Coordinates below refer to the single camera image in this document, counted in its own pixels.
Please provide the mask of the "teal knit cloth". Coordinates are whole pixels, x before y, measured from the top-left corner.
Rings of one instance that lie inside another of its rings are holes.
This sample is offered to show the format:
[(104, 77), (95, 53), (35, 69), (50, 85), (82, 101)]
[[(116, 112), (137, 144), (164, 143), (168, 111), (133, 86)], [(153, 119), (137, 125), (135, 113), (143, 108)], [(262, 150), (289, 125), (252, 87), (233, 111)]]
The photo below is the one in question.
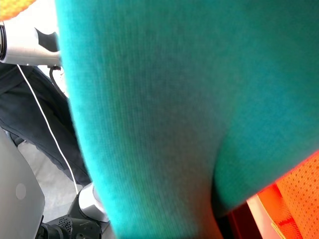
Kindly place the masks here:
[(319, 150), (319, 0), (55, 0), (69, 104), (117, 239), (216, 219)]

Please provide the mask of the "dark trousers of person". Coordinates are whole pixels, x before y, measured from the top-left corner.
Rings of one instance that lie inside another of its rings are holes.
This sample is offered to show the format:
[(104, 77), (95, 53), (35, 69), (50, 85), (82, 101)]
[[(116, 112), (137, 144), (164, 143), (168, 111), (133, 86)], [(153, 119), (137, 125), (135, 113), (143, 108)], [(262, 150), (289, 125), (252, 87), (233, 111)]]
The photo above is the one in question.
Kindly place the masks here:
[(70, 180), (91, 183), (67, 97), (37, 67), (0, 63), (0, 127), (36, 146)]

